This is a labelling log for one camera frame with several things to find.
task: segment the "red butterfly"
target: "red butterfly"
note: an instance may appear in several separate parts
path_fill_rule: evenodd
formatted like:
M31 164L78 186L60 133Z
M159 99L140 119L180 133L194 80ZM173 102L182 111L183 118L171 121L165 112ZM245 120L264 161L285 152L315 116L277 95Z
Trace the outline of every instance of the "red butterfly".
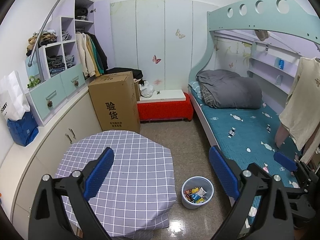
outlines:
M156 55L153 56L152 61L155 62L156 64L158 64L160 62L160 58L157 59Z

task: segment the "blue bag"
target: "blue bag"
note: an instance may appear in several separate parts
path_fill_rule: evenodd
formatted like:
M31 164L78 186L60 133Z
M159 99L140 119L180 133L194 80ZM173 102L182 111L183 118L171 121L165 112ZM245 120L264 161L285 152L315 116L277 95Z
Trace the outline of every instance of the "blue bag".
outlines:
M16 144L27 146L38 134L38 125L31 112L25 112L21 120L7 120L7 126Z

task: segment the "metal railing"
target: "metal railing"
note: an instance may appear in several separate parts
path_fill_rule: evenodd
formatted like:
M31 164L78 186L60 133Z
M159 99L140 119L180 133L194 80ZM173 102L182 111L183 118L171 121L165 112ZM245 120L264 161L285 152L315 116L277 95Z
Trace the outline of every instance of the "metal railing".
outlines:
M40 63L40 54L39 54L39 41L40 41L40 37L43 33L43 30L45 28L45 26L47 25L49 19L50 19L50 16L51 14L53 13L54 9L57 7L58 3L60 2L61 0L57 0L56 3L54 4L54 6L52 7L52 9L50 10L48 16L46 17L46 19L44 20L44 23L42 24L41 26L41 29L38 33L38 36L37 36L37 39L36 39L36 42L33 46L33 49L31 51L31 57L30 57L30 60L28 62L28 66L31 67L32 66L32 61L33 61L33 58L36 54L36 59L37 59L37 64L38 64L38 69L39 69L39 75L40 75L40 80L41 82L44 82L44 76L43 76L43 73L42 73L42 69L41 69L41 63Z

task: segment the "light green drawer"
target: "light green drawer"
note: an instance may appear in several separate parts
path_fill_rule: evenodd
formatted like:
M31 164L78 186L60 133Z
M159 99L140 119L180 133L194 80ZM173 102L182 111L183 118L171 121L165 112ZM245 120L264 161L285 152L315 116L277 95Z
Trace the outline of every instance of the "light green drawer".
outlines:
M66 95L69 96L84 84L82 65L75 65L60 73Z
M42 120L67 97L60 74L35 87L30 95ZM48 100L52 101L51 107L48 107Z

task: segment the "gray trash bin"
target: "gray trash bin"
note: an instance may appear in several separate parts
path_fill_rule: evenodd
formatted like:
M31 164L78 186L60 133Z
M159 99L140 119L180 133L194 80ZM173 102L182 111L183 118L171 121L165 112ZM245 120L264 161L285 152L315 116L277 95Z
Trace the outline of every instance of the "gray trash bin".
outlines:
M185 190L189 190L189 189L193 189L193 188L196 188L196 187L202 187L207 193L204 195L204 198L206 199L205 202L203 203L199 203L199 204L196 204L196 203L192 203L190 202L184 195L184 191ZM214 188L213 188L213 185L211 183L210 180L208 180L207 178L205 177L200 177L200 176L195 176L195 177L192 177L190 179L187 179L185 181L185 183L182 185L182 189L181 189L181 194L182 194L182 204L186 207L186 208L189 208L189 209L196 209L200 206L203 206L205 205L206 203L208 203L212 196L213 196L213 192L214 192Z

